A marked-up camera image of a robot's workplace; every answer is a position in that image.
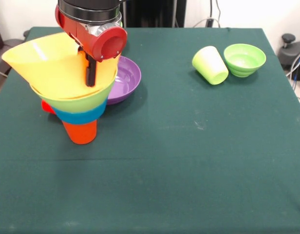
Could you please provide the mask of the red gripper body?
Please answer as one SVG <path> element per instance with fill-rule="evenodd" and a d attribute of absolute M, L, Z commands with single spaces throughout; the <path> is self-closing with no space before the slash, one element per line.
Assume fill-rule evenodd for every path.
<path fill-rule="evenodd" d="M 58 4 L 59 26 L 96 61 L 115 58 L 127 43 L 119 4 Z"/>

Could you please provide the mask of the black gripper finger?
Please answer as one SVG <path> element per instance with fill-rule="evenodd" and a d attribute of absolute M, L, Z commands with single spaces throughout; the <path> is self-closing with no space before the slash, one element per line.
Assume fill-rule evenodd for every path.
<path fill-rule="evenodd" d="M 94 87 L 96 77 L 96 60 L 90 55 L 86 54 L 86 60 L 89 62 L 86 68 L 86 85 L 88 87 Z"/>

